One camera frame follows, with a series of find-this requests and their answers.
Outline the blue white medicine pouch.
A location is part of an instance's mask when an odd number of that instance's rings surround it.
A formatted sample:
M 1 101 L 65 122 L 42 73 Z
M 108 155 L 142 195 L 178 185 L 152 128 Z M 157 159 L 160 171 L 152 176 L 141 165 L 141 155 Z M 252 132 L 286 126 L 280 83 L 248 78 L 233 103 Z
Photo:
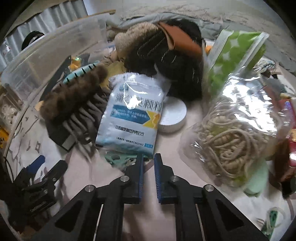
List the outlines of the blue white medicine pouch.
M 149 158 L 154 154 L 163 101 L 170 80 L 138 73 L 109 78 L 111 94 L 102 116 L 95 145 Z

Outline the brown furry scrunchie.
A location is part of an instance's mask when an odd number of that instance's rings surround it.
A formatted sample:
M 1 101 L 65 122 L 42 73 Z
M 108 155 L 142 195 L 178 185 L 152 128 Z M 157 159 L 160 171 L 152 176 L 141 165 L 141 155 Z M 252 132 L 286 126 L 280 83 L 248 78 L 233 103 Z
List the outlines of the brown furry scrunchie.
M 108 71 L 98 65 L 83 76 L 75 77 L 67 84 L 60 84 L 49 92 L 40 108 L 40 115 L 52 124 L 59 125 L 85 105 L 95 94 L 103 94 L 100 84 Z

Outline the white round jar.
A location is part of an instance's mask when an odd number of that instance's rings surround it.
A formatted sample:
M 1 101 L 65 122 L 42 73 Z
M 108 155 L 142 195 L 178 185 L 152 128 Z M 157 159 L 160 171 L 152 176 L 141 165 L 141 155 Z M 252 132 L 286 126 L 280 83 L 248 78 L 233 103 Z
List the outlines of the white round jar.
M 158 131 L 174 133 L 180 130 L 186 122 L 187 107 L 179 98 L 166 96 L 163 102 L 162 116 Z

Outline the clear plastic storage bin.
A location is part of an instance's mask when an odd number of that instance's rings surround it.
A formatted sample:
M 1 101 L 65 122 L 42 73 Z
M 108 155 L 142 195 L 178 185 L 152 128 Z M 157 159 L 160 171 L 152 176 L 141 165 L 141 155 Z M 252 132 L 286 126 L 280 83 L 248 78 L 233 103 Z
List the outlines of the clear plastic storage bin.
M 107 56 L 106 21 L 104 18 L 84 18 L 64 25 L 49 33 L 25 48 L 1 75 L 1 83 L 7 90 L 12 90 L 20 98 L 20 109 L 4 105 L 1 107 L 1 118 L 8 121 L 10 134 L 16 127 L 36 96 L 42 106 L 45 96 L 60 84 L 71 73 L 71 57 L 82 58 L 82 66 L 100 61 Z M 100 84 L 103 94 L 95 94 L 83 109 L 103 112 L 108 99 L 104 82 Z M 38 110 L 36 120 L 45 120 Z

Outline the mint green round compact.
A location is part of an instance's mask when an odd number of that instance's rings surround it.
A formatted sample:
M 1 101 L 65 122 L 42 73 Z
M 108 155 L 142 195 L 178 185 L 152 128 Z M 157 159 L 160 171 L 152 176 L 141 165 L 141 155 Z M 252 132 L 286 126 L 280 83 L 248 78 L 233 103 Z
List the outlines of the mint green round compact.
M 269 176 L 268 164 L 264 159 L 261 159 L 256 166 L 252 177 L 248 180 L 244 193 L 247 196 L 258 197 L 265 189 Z

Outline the teal hair comb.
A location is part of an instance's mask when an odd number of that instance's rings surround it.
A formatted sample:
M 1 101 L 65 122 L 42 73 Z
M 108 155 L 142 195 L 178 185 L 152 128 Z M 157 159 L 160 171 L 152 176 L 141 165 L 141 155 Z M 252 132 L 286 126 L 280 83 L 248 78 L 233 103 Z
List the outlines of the teal hair comb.
M 80 77 L 85 75 L 86 73 L 90 72 L 91 70 L 93 70 L 96 66 L 98 66 L 100 63 L 100 61 L 95 61 L 93 63 L 90 63 L 88 65 L 82 66 L 76 70 L 74 70 L 73 72 L 71 72 L 70 74 L 68 74 L 64 80 L 63 83 L 67 84 L 68 82 L 70 82 L 71 80 L 73 80 L 76 77 Z

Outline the green clothespin right side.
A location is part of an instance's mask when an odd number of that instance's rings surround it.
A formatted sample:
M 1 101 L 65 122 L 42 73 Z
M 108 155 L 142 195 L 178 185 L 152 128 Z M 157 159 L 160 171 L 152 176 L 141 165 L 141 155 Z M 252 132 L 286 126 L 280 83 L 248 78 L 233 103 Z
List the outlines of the green clothespin right side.
M 279 214 L 282 216 L 282 221 L 280 223 L 277 223 L 277 218 Z M 274 230 L 277 227 L 281 226 L 285 218 L 286 214 L 281 208 L 272 207 L 267 211 L 265 219 L 257 218 L 256 222 L 261 227 L 261 232 L 268 238 L 268 240 L 270 240 Z

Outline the yellow toy gadget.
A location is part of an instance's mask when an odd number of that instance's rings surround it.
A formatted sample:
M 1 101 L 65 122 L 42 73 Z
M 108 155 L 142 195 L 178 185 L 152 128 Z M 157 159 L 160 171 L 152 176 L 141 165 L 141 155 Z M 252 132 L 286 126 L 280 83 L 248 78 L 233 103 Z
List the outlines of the yellow toy gadget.
M 80 58 L 79 56 L 71 57 L 71 63 L 68 67 L 71 72 L 77 70 L 81 66 L 82 66 L 82 58 Z

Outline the grey curtain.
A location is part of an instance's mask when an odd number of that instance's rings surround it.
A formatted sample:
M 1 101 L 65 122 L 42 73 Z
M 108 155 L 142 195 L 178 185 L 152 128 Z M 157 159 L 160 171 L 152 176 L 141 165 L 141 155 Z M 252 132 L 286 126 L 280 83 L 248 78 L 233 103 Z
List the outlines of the grey curtain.
M 7 43 L 16 57 L 30 32 L 47 34 L 86 16 L 88 14 L 83 1 L 34 1 L 16 18 L 1 43 Z

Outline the black cap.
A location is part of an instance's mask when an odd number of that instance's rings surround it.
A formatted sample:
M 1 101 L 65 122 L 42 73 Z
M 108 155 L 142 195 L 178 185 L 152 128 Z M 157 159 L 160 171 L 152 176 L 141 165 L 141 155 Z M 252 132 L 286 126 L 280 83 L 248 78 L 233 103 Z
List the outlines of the black cap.
M 32 31 L 30 32 L 22 42 L 21 50 L 23 51 L 27 46 L 32 44 L 37 39 L 43 37 L 45 34 L 39 31 Z

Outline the beige fluffy slipper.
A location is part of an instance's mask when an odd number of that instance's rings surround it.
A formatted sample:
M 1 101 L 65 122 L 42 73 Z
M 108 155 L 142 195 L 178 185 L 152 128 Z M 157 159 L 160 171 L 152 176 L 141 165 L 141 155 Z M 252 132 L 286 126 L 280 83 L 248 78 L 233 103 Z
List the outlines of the beige fluffy slipper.
M 157 25 L 142 22 L 131 26 L 126 32 L 118 33 L 114 38 L 117 58 L 123 60 L 138 44 L 160 31 Z

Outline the red carton box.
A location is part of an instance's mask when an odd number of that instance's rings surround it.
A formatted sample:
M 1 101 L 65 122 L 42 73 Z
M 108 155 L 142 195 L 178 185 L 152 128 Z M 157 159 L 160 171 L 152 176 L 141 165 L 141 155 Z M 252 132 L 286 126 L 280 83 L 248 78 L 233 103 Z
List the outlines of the red carton box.
M 295 168 L 295 111 L 291 99 L 278 102 L 279 117 L 274 140 L 272 161 L 274 169 Z

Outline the green polka dot pouch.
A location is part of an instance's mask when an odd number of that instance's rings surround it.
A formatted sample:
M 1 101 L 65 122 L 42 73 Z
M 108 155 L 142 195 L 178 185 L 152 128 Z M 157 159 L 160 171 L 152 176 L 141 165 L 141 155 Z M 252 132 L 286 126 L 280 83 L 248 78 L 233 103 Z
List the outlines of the green polka dot pouch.
M 265 53 L 268 37 L 266 32 L 222 30 L 207 57 L 203 97 L 216 96 L 229 74 L 252 69 Z

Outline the grey blue duvet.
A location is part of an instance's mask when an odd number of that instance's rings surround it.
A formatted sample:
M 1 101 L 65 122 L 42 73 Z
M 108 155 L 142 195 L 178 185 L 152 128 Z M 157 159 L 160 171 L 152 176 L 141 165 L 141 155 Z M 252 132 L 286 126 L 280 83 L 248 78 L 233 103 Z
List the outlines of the grey blue duvet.
M 175 13 L 153 13 L 145 16 L 136 16 L 129 19 L 120 19 L 116 15 L 110 15 L 106 18 L 106 30 L 107 30 L 107 40 L 113 40 L 117 33 L 126 32 L 130 27 L 142 23 L 157 23 L 159 21 L 168 20 L 189 20 L 196 25 L 198 25 L 201 35 L 205 39 L 216 40 L 221 31 L 223 30 L 223 24 L 214 23 L 211 21 L 205 21 L 201 18 L 194 18 L 191 16 L 180 15 Z

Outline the wooden headboard shelf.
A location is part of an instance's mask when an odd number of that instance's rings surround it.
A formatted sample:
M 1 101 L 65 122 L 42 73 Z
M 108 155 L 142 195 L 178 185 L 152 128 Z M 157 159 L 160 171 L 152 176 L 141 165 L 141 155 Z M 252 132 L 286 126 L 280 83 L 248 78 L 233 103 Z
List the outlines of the wooden headboard shelf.
M 109 10 L 102 11 L 100 13 L 88 15 L 86 16 L 86 18 L 104 18 L 106 16 L 114 15 L 115 13 L 116 13 L 115 9 L 109 9 Z

